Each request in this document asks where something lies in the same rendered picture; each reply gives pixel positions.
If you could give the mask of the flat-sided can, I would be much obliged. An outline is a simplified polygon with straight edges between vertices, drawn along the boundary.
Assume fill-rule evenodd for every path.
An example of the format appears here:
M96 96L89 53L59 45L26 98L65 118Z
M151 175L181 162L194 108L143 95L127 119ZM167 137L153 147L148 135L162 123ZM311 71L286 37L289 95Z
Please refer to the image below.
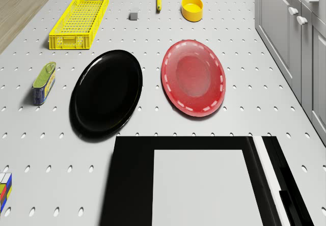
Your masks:
M56 62L44 65L33 83L33 104L42 105L56 80Z

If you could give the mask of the black stove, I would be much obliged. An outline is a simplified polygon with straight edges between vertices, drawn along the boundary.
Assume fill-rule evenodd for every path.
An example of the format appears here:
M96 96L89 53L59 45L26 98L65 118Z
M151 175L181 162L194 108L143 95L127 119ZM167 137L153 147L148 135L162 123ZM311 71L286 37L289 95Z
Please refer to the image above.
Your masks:
M276 137L118 137L100 226L314 226Z

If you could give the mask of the black plate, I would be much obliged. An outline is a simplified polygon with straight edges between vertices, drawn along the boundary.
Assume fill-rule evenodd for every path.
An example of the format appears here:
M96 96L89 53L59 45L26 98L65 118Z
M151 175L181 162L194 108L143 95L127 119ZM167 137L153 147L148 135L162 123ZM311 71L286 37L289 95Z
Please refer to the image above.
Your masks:
M96 57L82 72L71 94L73 129L83 138L104 139L130 119L141 96L139 61L125 50Z

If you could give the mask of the puzzle cube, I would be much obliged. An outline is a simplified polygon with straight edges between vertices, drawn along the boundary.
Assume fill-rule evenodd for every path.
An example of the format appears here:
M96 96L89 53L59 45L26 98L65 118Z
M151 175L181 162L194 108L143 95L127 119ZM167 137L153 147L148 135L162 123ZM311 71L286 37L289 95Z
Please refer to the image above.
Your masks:
M0 214L12 190L12 173L0 173Z

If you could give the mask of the yellow bowl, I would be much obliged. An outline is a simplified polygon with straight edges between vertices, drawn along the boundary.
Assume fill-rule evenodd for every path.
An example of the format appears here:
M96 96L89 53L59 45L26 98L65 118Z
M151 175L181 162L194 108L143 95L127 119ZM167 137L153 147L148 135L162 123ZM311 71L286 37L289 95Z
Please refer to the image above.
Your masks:
M203 2L201 0L182 0L181 13L188 21L200 21L203 17Z

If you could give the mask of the yellow basket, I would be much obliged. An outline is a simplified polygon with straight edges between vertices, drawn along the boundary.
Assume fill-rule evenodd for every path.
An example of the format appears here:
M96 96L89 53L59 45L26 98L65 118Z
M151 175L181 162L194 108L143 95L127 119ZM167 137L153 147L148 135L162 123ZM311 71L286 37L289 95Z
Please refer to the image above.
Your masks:
M72 0L49 33L49 49L89 49L109 0Z

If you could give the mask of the red plate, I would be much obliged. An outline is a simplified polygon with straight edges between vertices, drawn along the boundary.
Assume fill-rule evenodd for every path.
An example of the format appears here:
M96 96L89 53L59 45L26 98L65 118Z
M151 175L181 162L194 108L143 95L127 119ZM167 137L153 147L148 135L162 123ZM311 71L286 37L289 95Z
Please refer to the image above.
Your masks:
M217 111L226 92L220 60L196 40L181 40L167 50L161 65L161 82L172 104L192 117Z

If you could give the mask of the white cabinet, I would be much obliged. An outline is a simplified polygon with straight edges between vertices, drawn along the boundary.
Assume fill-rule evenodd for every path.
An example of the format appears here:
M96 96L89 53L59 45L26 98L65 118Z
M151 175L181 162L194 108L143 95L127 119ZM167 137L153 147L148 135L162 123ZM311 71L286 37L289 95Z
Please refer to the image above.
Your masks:
M326 0L255 0L255 28L326 146Z

